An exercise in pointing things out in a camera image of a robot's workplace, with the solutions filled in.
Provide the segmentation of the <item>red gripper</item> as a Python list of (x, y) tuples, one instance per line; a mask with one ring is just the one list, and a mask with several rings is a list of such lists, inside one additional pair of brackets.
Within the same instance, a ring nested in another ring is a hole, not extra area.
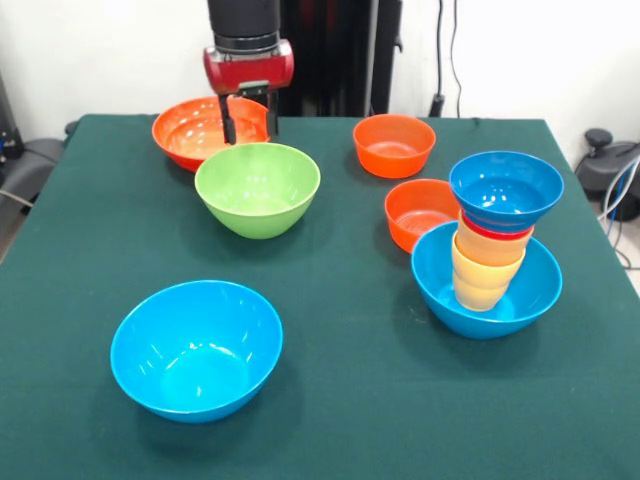
[(278, 91), (290, 85), (294, 74), (294, 55), (291, 44), (281, 39), (268, 50), (259, 52), (225, 52), (215, 47), (203, 51), (206, 77), (212, 90), (219, 95), (224, 142), (236, 144), (236, 131), (231, 118), (229, 95), (250, 90), (266, 93), (266, 126), (270, 137), (279, 134)]

